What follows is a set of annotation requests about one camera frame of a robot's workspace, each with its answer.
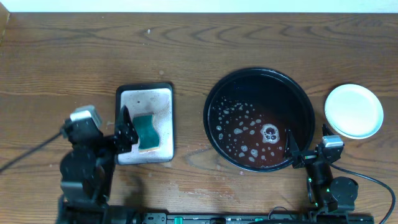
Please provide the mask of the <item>green yellow sponge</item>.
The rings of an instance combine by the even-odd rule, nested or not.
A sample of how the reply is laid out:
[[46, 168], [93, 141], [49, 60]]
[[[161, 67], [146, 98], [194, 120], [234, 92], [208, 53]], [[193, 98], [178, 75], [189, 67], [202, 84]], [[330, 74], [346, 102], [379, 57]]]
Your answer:
[[152, 114], [137, 116], [133, 118], [132, 123], [139, 137], [138, 151], [144, 153], [158, 150], [160, 137], [154, 127], [154, 116]]

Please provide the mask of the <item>mint green plate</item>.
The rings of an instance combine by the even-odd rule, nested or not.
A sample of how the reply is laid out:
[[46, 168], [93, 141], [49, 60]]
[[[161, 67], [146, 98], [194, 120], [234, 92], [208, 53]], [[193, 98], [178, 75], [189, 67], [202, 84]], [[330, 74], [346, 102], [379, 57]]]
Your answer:
[[356, 84], [333, 89], [326, 98], [324, 112], [330, 126], [351, 139], [373, 136], [384, 121], [384, 111], [377, 96]]

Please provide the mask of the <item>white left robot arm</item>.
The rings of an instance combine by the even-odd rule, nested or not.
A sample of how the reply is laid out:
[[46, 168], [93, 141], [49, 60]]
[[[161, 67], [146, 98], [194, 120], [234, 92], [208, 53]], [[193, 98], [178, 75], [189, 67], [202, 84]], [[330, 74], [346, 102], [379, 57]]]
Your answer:
[[113, 135], [105, 136], [99, 126], [95, 107], [88, 105], [76, 109], [61, 128], [72, 150], [60, 163], [57, 223], [141, 222], [135, 209], [108, 204], [116, 157], [139, 140], [129, 110], [123, 106], [119, 111]]

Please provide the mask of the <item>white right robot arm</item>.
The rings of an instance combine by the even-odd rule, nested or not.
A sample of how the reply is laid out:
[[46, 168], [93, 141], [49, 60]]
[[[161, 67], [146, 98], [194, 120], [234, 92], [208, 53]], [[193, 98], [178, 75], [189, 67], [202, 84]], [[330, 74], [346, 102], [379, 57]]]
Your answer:
[[339, 135], [326, 125], [324, 136], [312, 151], [301, 151], [291, 130], [286, 130], [284, 157], [292, 159], [294, 169], [307, 172], [307, 190], [310, 201], [321, 212], [352, 212], [358, 196], [358, 183], [349, 177], [333, 177], [331, 166], [341, 158], [345, 144]]

